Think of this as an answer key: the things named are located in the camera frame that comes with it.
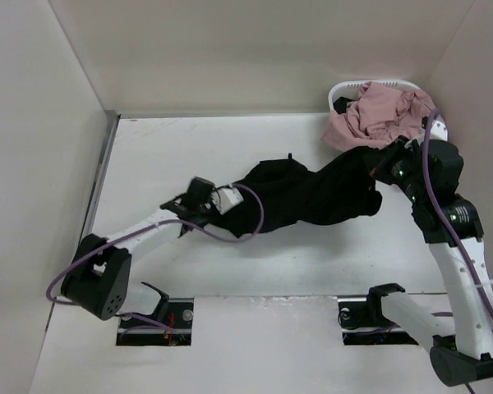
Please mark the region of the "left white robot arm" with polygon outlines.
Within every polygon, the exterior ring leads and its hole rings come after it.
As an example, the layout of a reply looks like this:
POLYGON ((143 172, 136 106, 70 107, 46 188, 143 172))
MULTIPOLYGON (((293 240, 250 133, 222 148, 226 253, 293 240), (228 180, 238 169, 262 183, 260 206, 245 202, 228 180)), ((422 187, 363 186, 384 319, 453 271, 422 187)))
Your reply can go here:
POLYGON ((105 321, 116 315, 139 314, 153 328, 165 323, 166 295, 144 282, 131 282, 131 266, 191 229, 203 227, 214 211, 214 183, 195 177, 187 191, 148 218, 111 236, 85 236, 65 271, 61 295, 105 321))

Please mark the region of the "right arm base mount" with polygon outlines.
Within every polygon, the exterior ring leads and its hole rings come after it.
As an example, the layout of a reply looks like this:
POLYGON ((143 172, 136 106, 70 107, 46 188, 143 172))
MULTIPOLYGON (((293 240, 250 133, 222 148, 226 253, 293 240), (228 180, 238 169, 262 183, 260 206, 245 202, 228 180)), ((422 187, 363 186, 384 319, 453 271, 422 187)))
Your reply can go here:
POLYGON ((373 323, 365 297, 340 297, 338 324, 345 346, 417 346, 403 329, 393 323, 373 323))

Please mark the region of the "black trousers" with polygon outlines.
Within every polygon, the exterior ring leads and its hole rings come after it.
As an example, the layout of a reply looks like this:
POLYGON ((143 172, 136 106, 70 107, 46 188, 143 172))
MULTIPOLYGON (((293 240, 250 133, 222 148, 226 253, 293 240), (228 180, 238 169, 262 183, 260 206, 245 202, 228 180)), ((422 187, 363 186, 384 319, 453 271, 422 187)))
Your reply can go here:
POLYGON ((372 148, 356 147, 340 154, 317 172, 292 156, 264 160, 238 180, 243 202, 209 223, 235 237, 275 231, 297 222, 330 226, 377 214, 382 195, 363 162, 372 148))

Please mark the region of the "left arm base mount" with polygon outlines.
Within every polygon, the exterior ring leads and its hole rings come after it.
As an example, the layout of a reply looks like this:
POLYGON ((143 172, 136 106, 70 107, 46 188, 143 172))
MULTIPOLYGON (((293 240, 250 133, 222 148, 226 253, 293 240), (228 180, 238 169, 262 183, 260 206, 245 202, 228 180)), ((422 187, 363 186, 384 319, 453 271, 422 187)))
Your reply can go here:
POLYGON ((151 315, 123 315, 117 346, 190 346, 194 322, 193 298, 162 300, 151 315))

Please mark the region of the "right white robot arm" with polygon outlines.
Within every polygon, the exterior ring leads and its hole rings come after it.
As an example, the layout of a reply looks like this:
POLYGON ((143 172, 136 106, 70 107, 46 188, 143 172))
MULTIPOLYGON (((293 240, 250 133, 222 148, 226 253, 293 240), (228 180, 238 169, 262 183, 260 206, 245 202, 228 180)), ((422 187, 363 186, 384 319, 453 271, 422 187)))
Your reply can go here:
POLYGON ((458 149, 443 140, 399 139, 364 157, 372 178, 397 186, 437 262, 453 325, 439 321, 396 283, 372 287, 366 318, 402 328, 428 353, 448 387, 493 378, 493 290, 484 259, 483 229, 474 205, 457 194, 463 170, 458 149))

